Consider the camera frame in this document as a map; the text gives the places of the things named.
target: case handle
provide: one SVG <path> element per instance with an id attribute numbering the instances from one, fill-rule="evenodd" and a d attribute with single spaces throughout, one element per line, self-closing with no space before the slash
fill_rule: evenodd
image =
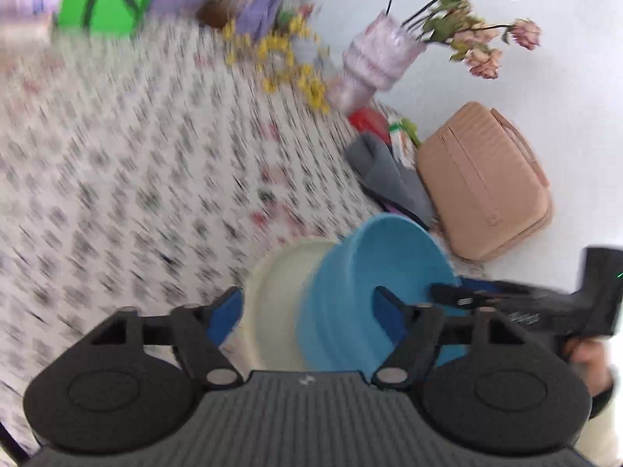
<path id="1" fill-rule="evenodd" d="M 497 110 L 491 109 L 491 113 L 494 118 L 498 120 L 498 123 L 502 125 L 506 133 L 509 135 L 511 140 L 515 143 L 521 154 L 523 154 L 523 159 L 528 162 L 528 165 L 532 167 L 532 170 L 537 175 L 538 180 L 544 187 L 549 187 L 549 181 L 547 180 L 547 176 L 543 169 L 541 168 L 541 164 L 539 163 L 537 156 L 534 151 L 530 147 L 530 144 L 526 140 L 526 137 L 522 135 L 522 133 L 513 126 L 509 120 L 507 120 L 503 115 L 501 115 Z"/>

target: brown object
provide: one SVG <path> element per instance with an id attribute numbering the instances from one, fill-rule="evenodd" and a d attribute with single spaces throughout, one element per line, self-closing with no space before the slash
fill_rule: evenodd
<path id="1" fill-rule="evenodd" d="M 203 26 L 221 30 L 252 3 L 253 0 L 208 0 L 197 11 L 195 18 Z"/>
<path id="2" fill-rule="evenodd" d="M 549 182 L 524 136 L 469 102 L 424 141 L 417 169 L 454 253 L 486 262 L 548 225 Z"/>

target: person's arm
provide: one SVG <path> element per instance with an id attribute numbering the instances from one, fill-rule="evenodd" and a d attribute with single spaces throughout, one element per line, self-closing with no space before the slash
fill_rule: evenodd
<path id="1" fill-rule="evenodd" d="M 566 349 L 570 361 L 582 367 L 581 377 L 593 398 L 591 418 L 575 444 L 577 452 L 597 467 L 619 467 L 618 439 L 614 427 L 614 377 L 608 368 L 605 346 L 599 341 L 573 339 Z"/>

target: ribbed gray panel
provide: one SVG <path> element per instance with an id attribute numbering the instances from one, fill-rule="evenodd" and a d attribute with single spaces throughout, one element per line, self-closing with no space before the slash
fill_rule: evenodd
<path id="1" fill-rule="evenodd" d="M 174 435 L 126 455 L 50 448 L 28 467 L 589 467 L 574 451 L 529 459 L 461 448 L 431 430 L 409 399 L 355 373 L 256 372 L 242 388 L 206 395 Z"/>

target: human hand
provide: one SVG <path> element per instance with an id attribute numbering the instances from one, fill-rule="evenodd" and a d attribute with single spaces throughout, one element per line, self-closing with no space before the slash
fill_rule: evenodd
<path id="1" fill-rule="evenodd" d="M 612 374 L 608 368 L 607 353 L 602 342 L 589 339 L 570 339 L 565 344 L 564 353 L 569 361 L 580 363 L 584 380 L 591 397 L 605 392 L 612 386 Z"/>

